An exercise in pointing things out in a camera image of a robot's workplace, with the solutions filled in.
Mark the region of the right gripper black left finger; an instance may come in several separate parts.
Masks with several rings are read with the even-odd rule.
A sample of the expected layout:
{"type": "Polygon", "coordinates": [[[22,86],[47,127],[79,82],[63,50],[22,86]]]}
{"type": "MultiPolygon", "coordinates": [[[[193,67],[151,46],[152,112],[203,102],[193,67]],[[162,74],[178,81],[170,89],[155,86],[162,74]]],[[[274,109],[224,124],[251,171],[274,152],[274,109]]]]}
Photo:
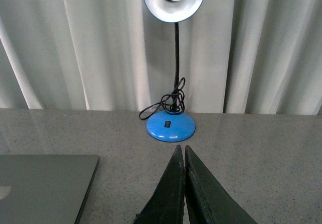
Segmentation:
{"type": "Polygon", "coordinates": [[[180,145],[143,210],[134,223],[182,223],[184,216],[185,167],[180,145]]]}

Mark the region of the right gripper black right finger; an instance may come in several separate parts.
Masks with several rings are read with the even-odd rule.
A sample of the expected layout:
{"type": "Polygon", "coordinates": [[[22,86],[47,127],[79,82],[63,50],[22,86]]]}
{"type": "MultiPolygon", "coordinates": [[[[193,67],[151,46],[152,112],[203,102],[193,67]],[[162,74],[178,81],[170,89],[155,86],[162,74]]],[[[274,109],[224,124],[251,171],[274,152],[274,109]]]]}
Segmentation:
{"type": "Polygon", "coordinates": [[[185,165],[185,196],[190,223],[256,223],[188,145],[185,147],[185,165]]]}

